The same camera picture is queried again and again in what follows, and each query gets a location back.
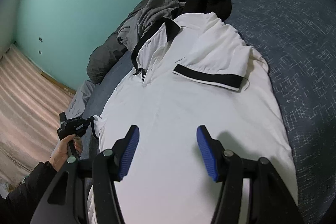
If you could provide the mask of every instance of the dark gray comforter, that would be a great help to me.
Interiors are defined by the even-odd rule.
[[[226,23],[269,64],[269,77],[293,148],[299,209],[306,223],[317,223],[336,187],[336,2],[231,1]],[[100,115],[131,68],[127,52],[95,87],[84,117]],[[95,154],[97,145],[91,142]]]

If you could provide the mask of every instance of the shirt sleeve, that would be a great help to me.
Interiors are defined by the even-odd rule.
[[[8,194],[6,205],[18,223],[30,223],[40,199],[56,173],[48,161],[40,162],[25,182]]]

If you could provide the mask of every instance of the human hand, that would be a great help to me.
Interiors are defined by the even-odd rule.
[[[55,153],[51,156],[49,162],[54,167],[54,169],[58,172],[65,161],[68,158],[68,142],[73,141],[75,149],[80,155],[83,151],[83,144],[80,137],[75,134],[65,137],[61,140],[59,146],[56,148]]]

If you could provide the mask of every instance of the black and white clothing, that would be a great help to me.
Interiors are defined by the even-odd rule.
[[[135,47],[135,68],[97,118],[100,151],[123,138],[130,125],[140,129],[130,171],[115,185],[126,223],[211,222],[220,184],[208,177],[197,146],[202,124],[239,156],[269,158],[297,201],[291,148],[268,65],[215,12],[182,13]],[[88,207],[96,223],[92,189]]]

